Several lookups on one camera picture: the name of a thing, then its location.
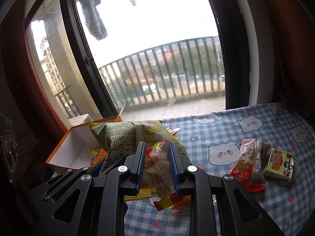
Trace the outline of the small yellow cartoon snack bag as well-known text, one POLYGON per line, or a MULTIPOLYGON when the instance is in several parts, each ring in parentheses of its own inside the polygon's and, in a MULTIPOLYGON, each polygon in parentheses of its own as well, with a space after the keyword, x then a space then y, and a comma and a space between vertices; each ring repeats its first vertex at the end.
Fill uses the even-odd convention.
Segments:
POLYGON ((92 156, 90 162, 90 168, 95 166, 100 160, 102 160, 105 156, 105 151, 101 147, 101 145, 97 145, 89 150, 90 155, 92 156))

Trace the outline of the red orange snack packet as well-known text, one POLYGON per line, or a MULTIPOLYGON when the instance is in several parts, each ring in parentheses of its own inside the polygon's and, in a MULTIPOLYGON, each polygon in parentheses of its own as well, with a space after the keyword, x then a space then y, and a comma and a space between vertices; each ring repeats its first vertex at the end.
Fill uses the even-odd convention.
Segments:
POLYGON ((145 153, 145 175, 154 196, 153 205, 158 211, 170 208, 172 213, 188 211, 191 197, 179 196, 173 187, 168 156, 168 144, 165 139, 156 143, 145 153))

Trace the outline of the large yellow chip bag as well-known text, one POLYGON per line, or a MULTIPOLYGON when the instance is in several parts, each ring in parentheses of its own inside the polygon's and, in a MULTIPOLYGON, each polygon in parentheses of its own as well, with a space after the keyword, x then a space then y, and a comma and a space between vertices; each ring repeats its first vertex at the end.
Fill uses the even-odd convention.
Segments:
POLYGON ((145 153, 161 140, 165 139, 168 147, 170 143, 176 144, 181 155, 187 154, 179 140, 156 120, 91 123, 90 131, 107 151, 100 174, 127 155, 122 165, 106 174, 105 186, 101 187, 103 199, 129 201, 154 198, 145 175, 145 153))

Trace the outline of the red white cartoon packet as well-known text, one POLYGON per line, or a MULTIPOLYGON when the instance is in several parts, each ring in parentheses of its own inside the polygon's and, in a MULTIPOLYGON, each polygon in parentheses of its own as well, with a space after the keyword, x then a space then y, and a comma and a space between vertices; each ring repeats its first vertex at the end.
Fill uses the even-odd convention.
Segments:
POLYGON ((240 155, 232 175, 248 192, 265 190, 265 178, 262 173, 262 160, 266 158, 271 145, 256 138, 246 138, 240 144, 240 155))

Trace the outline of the black patterned device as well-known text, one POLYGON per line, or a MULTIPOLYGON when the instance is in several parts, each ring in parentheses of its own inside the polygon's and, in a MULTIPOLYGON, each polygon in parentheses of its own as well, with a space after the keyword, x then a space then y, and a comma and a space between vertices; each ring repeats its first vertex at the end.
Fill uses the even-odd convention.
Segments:
POLYGON ((17 172, 18 144, 14 134, 12 120, 1 114, 1 158, 4 161, 4 171, 9 180, 14 183, 17 172))

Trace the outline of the orange cardboard box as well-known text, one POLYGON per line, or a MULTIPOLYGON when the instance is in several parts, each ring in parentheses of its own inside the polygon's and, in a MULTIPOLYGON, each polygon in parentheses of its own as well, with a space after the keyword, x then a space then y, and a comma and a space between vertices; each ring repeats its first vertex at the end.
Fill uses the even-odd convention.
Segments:
POLYGON ((71 127, 49 155, 46 164, 58 174, 68 169, 76 171, 90 165, 92 155, 89 150, 97 145, 89 123, 71 127))

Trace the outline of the pale yellow small snack packet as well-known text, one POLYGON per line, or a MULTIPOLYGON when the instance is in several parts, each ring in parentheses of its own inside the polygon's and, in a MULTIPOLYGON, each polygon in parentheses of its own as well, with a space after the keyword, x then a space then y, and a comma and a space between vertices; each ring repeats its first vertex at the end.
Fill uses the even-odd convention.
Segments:
POLYGON ((262 160, 263 176, 273 177, 285 182, 292 181, 294 158, 291 152, 271 148, 268 155, 262 160))

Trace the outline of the blue checked bear tablecloth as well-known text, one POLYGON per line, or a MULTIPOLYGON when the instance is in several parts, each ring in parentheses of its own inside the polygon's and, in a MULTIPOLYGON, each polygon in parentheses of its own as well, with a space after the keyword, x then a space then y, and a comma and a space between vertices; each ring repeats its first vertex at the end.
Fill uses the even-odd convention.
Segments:
POLYGON ((222 177, 233 168, 246 138, 256 138, 293 154, 297 177, 290 184, 266 179, 255 193, 285 235, 314 235, 314 127, 283 104, 212 112, 188 117, 167 116, 162 124, 179 129, 177 137, 192 164, 222 177))

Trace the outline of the white plastic balcony stool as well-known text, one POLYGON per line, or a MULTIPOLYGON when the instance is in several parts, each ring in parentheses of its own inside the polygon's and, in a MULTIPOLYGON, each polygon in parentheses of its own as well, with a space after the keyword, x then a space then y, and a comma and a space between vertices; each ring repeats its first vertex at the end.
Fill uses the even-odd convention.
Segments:
POLYGON ((90 117, 89 114, 86 113, 86 114, 83 114, 80 116, 76 116, 74 118, 70 118, 68 121, 74 127, 74 126, 78 126, 81 124, 92 122, 92 118, 90 117))

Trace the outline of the dark red curtain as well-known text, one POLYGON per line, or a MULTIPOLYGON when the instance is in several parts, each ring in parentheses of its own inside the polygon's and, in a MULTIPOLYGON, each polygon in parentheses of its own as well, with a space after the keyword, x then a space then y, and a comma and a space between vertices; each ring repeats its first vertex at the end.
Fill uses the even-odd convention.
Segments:
POLYGON ((67 127, 53 109, 32 65, 23 6, 15 4, 1 24, 1 54, 13 99, 37 138, 60 141, 67 127))

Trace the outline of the black balcony railing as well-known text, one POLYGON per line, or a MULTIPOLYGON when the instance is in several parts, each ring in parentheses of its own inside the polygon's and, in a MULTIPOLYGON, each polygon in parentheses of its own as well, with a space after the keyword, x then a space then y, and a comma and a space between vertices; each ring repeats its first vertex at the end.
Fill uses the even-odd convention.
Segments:
MULTIPOLYGON (((56 99, 72 124, 79 118, 100 119, 66 38, 43 42, 56 99)), ((224 66, 216 36, 153 45, 142 42, 91 40, 91 56, 115 109, 132 111, 169 107, 225 94, 224 66)))

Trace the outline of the black window frame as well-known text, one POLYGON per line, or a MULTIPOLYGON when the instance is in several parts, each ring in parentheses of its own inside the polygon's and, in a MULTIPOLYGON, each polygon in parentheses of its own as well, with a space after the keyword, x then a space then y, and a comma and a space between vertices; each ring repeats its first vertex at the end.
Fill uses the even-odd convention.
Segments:
MULTIPOLYGON (((214 15, 220 38, 227 81, 226 108, 234 109, 249 104, 250 52, 244 16, 237 0, 206 0, 210 9, 201 14, 214 15)), ((103 117, 118 114, 105 84, 97 72, 91 46, 84 34, 75 0, 60 0, 61 14, 67 38, 83 81, 103 117)))

